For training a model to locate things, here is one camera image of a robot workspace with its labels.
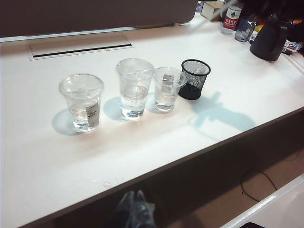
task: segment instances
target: mesh pencil holder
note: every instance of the mesh pencil holder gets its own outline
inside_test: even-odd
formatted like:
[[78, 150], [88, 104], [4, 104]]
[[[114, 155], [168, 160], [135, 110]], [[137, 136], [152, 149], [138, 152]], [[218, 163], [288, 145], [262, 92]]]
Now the mesh pencil holder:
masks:
[[207, 63], [197, 59], [187, 59], [182, 62], [181, 67], [186, 75], [187, 83], [180, 89], [179, 95], [188, 100], [199, 99], [211, 68]]

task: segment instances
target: black cable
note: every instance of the black cable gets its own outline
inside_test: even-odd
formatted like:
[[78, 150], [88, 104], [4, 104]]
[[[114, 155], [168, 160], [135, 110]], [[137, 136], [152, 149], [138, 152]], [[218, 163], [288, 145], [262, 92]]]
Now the black cable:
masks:
[[248, 170], [247, 172], [245, 172], [245, 173], [242, 175], [241, 180], [240, 180], [240, 185], [241, 185], [242, 191], [243, 191], [248, 197], [250, 197], [251, 199], [253, 199], [253, 200], [257, 201], [257, 202], [260, 202], [260, 200], [257, 200], [257, 199], [254, 198], [253, 196], [249, 195], [249, 194], [245, 191], [245, 189], [244, 189], [244, 187], [243, 187], [243, 182], [244, 182], [245, 176], [248, 175], [248, 174], [251, 173], [251, 172], [258, 172], [258, 173], [261, 173], [261, 174], [265, 175], [265, 176], [268, 178], [268, 180], [270, 181], [270, 183], [272, 184], [272, 186], [275, 188], [275, 190], [277, 190], [277, 187], [275, 186], [275, 184], [273, 183], [273, 181], [272, 181], [264, 172], [259, 171], [259, 170], [251, 169], [251, 170]]

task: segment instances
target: white desk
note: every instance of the white desk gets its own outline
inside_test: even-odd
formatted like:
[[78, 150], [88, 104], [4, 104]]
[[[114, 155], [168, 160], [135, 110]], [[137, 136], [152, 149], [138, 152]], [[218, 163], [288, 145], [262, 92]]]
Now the white desk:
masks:
[[[196, 15], [183, 26], [82, 35], [123, 34], [135, 47], [34, 61], [27, 41], [1, 43], [1, 227], [18, 227], [74, 204], [60, 213], [75, 209], [112, 187], [303, 109], [304, 76], [283, 55], [274, 63], [261, 60], [249, 46], [222, 35], [218, 23], [198, 26], [203, 21]], [[129, 57], [176, 68], [196, 58], [211, 73], [199, 100], [178, 97], [168, 114], [153, 110], [152, 83], [144, 116], [126, 122], [114, 68]], [[94, 132], [73, 134], [66, 124], [57, 87], [72, 73], [94, 74], [105, 83], [101, 125]]]

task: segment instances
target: plastic bottle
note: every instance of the plastic bottle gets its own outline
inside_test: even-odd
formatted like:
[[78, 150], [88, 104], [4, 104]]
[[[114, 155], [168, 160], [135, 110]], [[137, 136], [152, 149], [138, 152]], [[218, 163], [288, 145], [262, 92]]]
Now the plastic bottle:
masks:
[[227, 14], [224, 18], [223, 25], [220, 27], [220, 32], [224, 35], [233, 35], [233, 30], [236, 28], [239, 15], [243, 9], [244, 4], [236, 2], [229, 6]]

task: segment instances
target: black kettle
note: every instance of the black kettle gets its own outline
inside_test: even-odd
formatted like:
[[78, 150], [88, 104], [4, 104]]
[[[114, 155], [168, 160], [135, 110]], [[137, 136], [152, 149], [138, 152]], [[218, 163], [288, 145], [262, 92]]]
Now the black kettle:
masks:
[[282, 21], [276, 14], [268, 17], [266, 24], [255, 38], [250, 51], [267, 61], [276, 61], [284, 47], [290, 21]]

